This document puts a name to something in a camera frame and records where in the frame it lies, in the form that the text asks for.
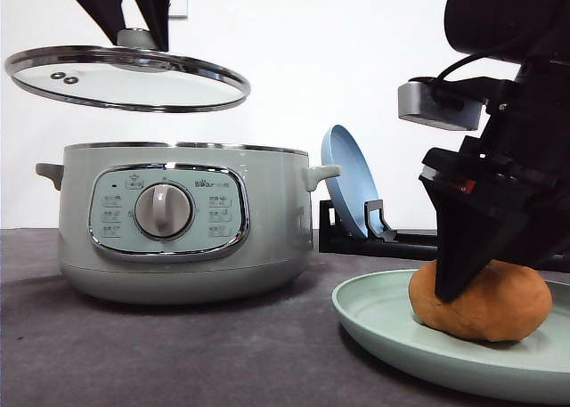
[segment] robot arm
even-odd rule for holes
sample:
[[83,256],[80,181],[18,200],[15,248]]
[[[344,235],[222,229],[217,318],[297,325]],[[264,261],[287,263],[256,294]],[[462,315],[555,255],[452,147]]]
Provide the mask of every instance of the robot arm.
[[[151,47],[155,50],[168,51],[168,6],[170,0],[135,1],[149,27]],[[123,0],[77,0],[77,2],[101,27],[111,43],[121,45],[120,33],[126,30],[121,7]]]
[[[420,176],[437,212],[436,294],[453,300],[493,258],[533,266],[570,246],[570,0],[448,0],[450,44],[472,55],[400,90],[400,116],[476,129],[459,152],[432,149]],[[513,81],[447,82],[483,57],[521,64]]]

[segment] control panel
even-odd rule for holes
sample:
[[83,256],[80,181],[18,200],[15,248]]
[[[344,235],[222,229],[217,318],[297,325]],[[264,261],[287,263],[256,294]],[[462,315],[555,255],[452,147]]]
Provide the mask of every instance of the control panel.
[[118,258],[223,256],[248,229],[245,186],[229,168],[125,165],[95,182],[89,230],[97,247]]

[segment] silver knob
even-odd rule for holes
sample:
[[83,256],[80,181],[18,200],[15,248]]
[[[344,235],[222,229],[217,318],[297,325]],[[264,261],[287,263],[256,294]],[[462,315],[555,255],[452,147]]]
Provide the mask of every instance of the silver knob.
[[141,193],[134,205],[134,217],[149,235],[170,238],[191,219],[188,195],[172,184],[155,184]]

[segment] white wall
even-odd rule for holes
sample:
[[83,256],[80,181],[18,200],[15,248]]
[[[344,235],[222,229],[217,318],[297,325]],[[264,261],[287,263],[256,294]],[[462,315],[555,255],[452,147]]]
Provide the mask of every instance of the white wall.
[[[387,219],[433,228],[418,175],[430,147],[457,149],[463,134],[398,120],[396,89],[459,59],[443,30],[446,0],[190,0],[190,20],[171,21],[171,51],[245,75],[253,90],[233,110],[157,115],[75,106],[25,93],[2,78],[2,226],[55,227],[59,193],[34,174],[61,163],[75,142],[242,142],[309,151],[346,126],[367,156]],[[107,45],[73,0],[1,0],[2,60],[47,45]],[[128,18],[136,20],[134,12]],[[454,77],[513,77],[482,61]],[[327,198],[324,183],[314,205]],[[314,207],[315,217],[318,207]]]

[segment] dish rack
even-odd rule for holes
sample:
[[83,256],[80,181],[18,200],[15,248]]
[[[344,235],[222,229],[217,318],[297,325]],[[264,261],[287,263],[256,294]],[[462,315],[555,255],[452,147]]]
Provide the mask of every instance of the dish rack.
[[[377,232],[371,225],[371,213],[375,211],[379,212],[384,225],[382,232]],[[382,199],[364,203],[364,219],[368,238],[358,240],[342,224],[332,200],[322,200],[319,206],[319,252],[423,261],[437,258],[437,231],[392,229],[384,219]],[[557,254],[537,264],[534,269],[570,273],[570,251]]]

